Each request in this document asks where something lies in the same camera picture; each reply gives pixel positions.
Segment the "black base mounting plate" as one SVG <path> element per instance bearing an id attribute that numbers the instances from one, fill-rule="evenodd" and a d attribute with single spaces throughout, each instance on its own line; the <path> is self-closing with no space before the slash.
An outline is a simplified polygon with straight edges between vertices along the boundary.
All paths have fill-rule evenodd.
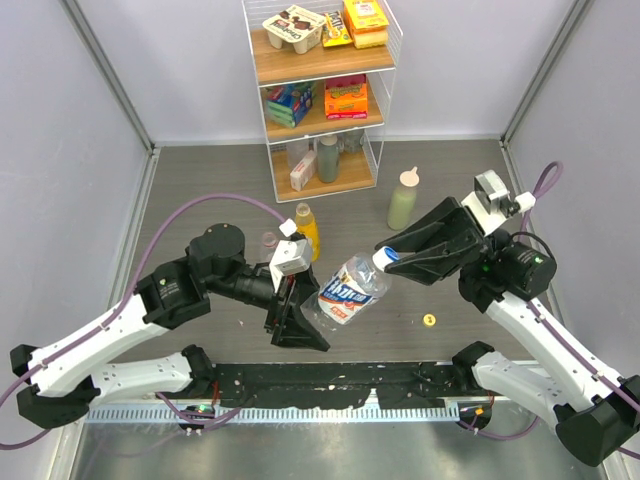
<path id="1" fill-rule="evenodd" d="M 358 409 L 374 393 L 382 409 L 439 407 L 446 398 L 483 398 L 471 374 L 436 362 L 217 364 L 198 394 L 166 393 L 171 400 L 211 400 L 226 408 Z"/>

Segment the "clear blue-label water bottle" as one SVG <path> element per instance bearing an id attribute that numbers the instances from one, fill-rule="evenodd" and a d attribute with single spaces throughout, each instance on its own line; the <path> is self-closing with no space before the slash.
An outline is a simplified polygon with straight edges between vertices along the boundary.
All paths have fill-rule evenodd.
<path id="1" fill-rule="evenodd" d="M 357 253 L 349 258 L 301 306 L 306 319 L 323 336 L 351 323 L 389 291 L 391 275 L 374 266 L 373 254 Z"/>

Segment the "orange snack box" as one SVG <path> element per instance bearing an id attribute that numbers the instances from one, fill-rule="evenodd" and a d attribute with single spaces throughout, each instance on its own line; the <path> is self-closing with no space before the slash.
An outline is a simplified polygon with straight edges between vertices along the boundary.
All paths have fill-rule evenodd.
<path id="1" fill-rule="evenodd" d="M 368 110 L 368 86 L 365 74 L 325 80 L 324 112 L 327 119 L 366 119 Z"/>

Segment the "white red small box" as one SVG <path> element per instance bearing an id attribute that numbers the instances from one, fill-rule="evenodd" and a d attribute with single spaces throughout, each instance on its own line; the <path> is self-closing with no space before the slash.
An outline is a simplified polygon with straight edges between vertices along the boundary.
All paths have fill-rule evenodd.
<path id="1" fill-rule="evenodd" d="M 290 184 L 294 191 L 301 191 L 311 180 L 317 168 L 317 153 L 309 150 L 290 172 Z"/>

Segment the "clear red-label water bottle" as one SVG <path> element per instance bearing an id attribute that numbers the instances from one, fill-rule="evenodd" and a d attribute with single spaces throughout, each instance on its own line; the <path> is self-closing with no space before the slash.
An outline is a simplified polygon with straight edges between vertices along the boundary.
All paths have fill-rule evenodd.
<path id="1" fill-rule="evenodd" d="M 269 263 L 277 249 L 279 238 L 273 232 L 265 232 L 261 237 L 260 261 Z"/>

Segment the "yellow sponge pack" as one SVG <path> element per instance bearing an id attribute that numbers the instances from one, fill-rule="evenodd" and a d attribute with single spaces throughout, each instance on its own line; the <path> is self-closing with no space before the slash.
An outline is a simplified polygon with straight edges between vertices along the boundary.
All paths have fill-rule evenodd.
<path id="1" fill-rule="evenodd" d="M 356 49 L 383 46 L 388 41 L 389 20 L 376 0 L 344 0 L 347 30 Z"/>

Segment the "green squeeze bottle beige cap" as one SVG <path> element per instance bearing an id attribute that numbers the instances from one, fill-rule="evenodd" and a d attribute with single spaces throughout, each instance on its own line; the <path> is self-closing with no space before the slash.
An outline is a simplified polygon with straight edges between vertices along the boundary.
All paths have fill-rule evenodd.
<path id="1" fill-rule="evenodd" d="M 410 222 L 419 185 L 418 167 L 402 172 L 399 184 L 393 191 L 387 215 L 387 225 L 396 231 L 405 229 Z"/>

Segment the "yellow bottle cap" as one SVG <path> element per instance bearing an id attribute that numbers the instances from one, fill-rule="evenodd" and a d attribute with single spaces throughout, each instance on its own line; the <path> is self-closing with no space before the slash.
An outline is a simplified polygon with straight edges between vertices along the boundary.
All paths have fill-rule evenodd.
<path id="1" fill-rule="evenodd" d="M 425 314 L 423 317 L 423 324 L 426 327 L 433 327 L 437 323 L 437 319 L 433 314 Z"/>

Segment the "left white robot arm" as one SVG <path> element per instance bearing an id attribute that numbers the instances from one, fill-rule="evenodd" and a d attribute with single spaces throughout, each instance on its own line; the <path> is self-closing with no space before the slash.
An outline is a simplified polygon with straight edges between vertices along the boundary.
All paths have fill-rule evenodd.
<path id="1" fill-rule="evenodd" d="M 160 392 L 202 398 L 218 372 L 204 350 L 189 345 L 165 357 L 126 364 L 114 358 L 208 314 L 211 295 L 266 311 L 273 345 L 321 352 L 330 345 L 303 316 L 302 304 L 319 289 L 299 233 L 280 243 L 276 265 L 249 264 L 245 236 L 215 224 L 193 239 L 183 257 L 139 280 L 133 294 L 110 311 L 47 347 L 19 345 L 10 353 L 21 379 L 19 414 L 43 429 L 65 426 L 102 403 Z"/>

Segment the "clear glass jar on shelf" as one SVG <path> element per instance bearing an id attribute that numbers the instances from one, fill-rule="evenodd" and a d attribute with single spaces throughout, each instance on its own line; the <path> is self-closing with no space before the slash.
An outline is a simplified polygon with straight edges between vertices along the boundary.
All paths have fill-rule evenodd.
<path id="1" fill-rule="evenodd" d="M 343 151 L 356 154 L 362 150 L 364 131 L 362 129 L 349 130 L 342 134 Z"/>

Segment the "white blue bottle cap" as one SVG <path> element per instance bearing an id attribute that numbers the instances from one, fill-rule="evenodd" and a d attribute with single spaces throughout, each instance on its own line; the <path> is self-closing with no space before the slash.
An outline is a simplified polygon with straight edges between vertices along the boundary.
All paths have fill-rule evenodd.
<path id="1" fill-rule="evenodd" d="M 380 271 L 384 271 L 387 266 L 397 262 L 398 260 L 398 253 L 389 246 L 381 247 L 372 255 L 372 262 Z"/>

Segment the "chocolate pudding cup pack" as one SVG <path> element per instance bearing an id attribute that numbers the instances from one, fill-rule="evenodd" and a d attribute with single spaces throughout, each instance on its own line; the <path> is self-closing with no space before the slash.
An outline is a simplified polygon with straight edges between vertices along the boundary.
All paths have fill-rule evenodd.
<path id="1" fill-rule="evenodd" d="M 321 40 L 325 17 L 298 5 L 292 5 L 262 23 L 275 49 L 291 45 L 297 54 L 306 54 Z"/>

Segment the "yellow honey pomelo drink bottle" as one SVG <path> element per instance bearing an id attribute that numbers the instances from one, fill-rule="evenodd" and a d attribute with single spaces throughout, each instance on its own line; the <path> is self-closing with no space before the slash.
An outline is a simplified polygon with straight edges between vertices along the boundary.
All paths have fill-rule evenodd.
<path id="1" fill-rule="evenodd" d="M 316 218 L 307 203 L 300 202 L 297 204 L 295 223 L 297 231 L 303 234 L 309 241 L 313 250 L 312 261 L 316 262 L 320 254 L 319 230 Z"/>

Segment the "yellow M&M candy bag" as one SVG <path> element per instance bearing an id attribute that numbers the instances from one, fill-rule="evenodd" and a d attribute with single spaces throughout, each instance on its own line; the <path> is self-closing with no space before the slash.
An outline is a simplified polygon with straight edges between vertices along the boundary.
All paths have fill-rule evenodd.
<path id="1" fill-rule="evenodd" d="M 325 24 L 322 33 L 322 45 L 324 48 L 345 46 L 353 43 L 343 15 L 339 10 L 325 12 L 324 17 Z"/>

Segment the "grey green bottle on shelf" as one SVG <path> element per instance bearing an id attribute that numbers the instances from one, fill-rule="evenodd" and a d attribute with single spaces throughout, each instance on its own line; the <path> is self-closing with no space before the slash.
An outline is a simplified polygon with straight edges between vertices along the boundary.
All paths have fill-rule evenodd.
<path id="1" fill-rule="evenodd" d="M 323 183 L 336 180 L 339 170 L 340 147 L 335 134 L 326 135 L 318 139 L 316 145 L 318 176 Z"/>

